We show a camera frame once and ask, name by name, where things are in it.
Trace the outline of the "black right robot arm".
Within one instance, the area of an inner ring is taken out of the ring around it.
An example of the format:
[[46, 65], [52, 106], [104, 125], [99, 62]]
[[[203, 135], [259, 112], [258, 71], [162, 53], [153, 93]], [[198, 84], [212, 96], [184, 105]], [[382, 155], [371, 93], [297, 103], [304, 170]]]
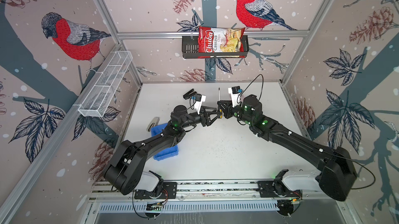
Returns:
[[318, 175], [306, 175], [304, 179], [300, 179], [298, 173], [280, 171], [273, 181], [276, 195], [285, 197], [289, 192], [313, 190], [322, 191], [337, 201], [343, 202], [347, 199], [357, 173], [346, 149], [342, 147], [333, 149], [317, 144], [265, 116], [262, 103], [255, 95], [245, 97], [239, 105], [235, 105], [231, 100], [220, 100], [217, 105], [225, 118], [235, 117], [248, 124], [251, 132], [257, 137], [288, 149], [319, 171]]

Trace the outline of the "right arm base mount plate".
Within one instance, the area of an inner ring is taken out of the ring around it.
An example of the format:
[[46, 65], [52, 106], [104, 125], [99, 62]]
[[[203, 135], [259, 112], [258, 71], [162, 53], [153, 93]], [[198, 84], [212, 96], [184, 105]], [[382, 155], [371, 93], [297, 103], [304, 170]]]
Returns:
[[274, 180], [258, 181], [258, 189], [261, 198], [301, 198], [302, 191], [291, 191], [281, 182]]

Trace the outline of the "yellow black handled screwdriver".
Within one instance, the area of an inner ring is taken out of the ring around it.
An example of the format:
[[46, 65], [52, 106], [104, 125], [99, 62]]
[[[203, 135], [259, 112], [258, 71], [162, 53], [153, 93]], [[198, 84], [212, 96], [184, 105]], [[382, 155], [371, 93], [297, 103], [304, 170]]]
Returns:
[[221, 100], [220, 88], [218, 88], [218, 101]]

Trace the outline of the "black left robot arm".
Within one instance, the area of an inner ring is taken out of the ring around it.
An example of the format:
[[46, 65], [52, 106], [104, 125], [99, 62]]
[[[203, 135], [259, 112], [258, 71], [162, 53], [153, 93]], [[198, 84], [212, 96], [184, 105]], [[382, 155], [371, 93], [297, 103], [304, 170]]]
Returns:
[[101, 176], [123, 195], [144, 190], [156, 197], [161, 194], [163, 178], [155, 172], [145, 172], [145, 163], [159, 152], [182, 141], [186, 127], [210, 126], [222, 117], [221, 110], [202, 106], [199, 112], [188, 113], [183, 105], [174, 108], [163, 131], [139, 142], [123, 141], [113, 152]]

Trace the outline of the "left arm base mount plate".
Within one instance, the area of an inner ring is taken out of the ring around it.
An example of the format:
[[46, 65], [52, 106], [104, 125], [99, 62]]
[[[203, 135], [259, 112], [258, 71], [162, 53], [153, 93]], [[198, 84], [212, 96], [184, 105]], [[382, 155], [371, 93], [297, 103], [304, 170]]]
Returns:
[[160, 182], [153, 191], [136, 190], [135, 200], [166, 200], [175, 199], [177, 193], [176, 182]]

